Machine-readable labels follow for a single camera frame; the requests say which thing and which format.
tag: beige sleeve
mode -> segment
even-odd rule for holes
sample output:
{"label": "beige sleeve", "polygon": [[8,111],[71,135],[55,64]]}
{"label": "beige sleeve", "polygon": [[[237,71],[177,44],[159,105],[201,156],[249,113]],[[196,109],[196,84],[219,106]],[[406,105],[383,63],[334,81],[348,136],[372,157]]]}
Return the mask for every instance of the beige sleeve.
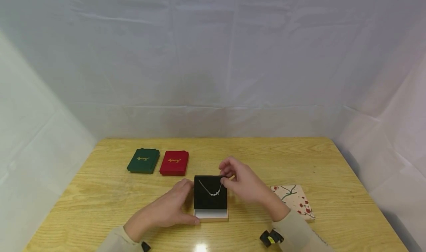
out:
{"label": "beige sleeve", "polygon": [[135,243],[123,226],[113,229],[96,252],[143,252],[141,243]]}
{"label": "beige sleeve", "polygon": [[284,237],[284,241],[280,244],[282,251],[334,251],[294,210],[291,210],[281,221],[273,222],[272,226],[276,232]]}

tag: hand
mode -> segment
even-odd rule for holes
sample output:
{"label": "hand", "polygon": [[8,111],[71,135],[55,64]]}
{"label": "hand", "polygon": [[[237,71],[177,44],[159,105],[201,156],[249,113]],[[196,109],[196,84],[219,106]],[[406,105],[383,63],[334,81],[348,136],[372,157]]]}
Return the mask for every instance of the hand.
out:
{"label": "hand", "polygon": [[219,164],[220,175],[226,176],[220,182],[246,202],[261,204],[273,221],[280,221],[290,209],[246,164],[235,157],[227,157]]}
{"label": "hand", "polygon": [[124,225],[124,230],[129,237],[140,242],[142,235],[151,227],[170,227],[175,224],[198,225],[196,216],[182,212],[182,205],[194,182],[182,179],[170,191],[160,196],[157,200],[140,209]]}

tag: silver necklace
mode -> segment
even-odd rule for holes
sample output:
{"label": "silver necklace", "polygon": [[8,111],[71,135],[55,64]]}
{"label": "silver necklace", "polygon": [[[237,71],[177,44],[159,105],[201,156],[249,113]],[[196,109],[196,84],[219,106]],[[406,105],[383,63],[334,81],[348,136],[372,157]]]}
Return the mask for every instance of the silver necklace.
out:
{"label": "silver necklace", "polygon": [[200,184],[204,187],[204,189],[207,191],[207,193],[209,193],[209,195],[210,195],[210,196],[217,196],[217,195],[220,193],[220,190],[221,190],[221,188],[222,188],[222,184],[220,184],[219,190],[218,190],[216,193],[212,194],[212,193],[210,193],[210,192],[207,190],[207,188],[203,185],[203,183],[202,183],[200,180],[198,180],[198,181],[199,181],[199,182],[200,182]]}

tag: green jewelry box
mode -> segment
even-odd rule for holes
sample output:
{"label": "green jewelry box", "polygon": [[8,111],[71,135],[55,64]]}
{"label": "green jewelry box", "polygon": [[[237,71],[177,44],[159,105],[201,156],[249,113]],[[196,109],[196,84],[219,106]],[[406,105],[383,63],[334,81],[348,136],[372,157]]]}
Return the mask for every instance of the green jewelry box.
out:
{"label": "green jewelry box", "polygon": [[127,166],[127,170],[130,172],[151,174],[154,172],[159,157],[160,151],[157,149],[137,149],[131,162]]}

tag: red jewelry box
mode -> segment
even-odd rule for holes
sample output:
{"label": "red jewelry box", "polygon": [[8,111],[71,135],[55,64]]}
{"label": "red jewelry box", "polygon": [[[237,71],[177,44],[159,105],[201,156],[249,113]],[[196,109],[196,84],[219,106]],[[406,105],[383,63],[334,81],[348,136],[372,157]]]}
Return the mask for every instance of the red jewelry box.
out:
{"label": "red jewelry box", "polygon": [[188,151],[166,151],[160,173],[162,175],[185,176],[188,158]]}

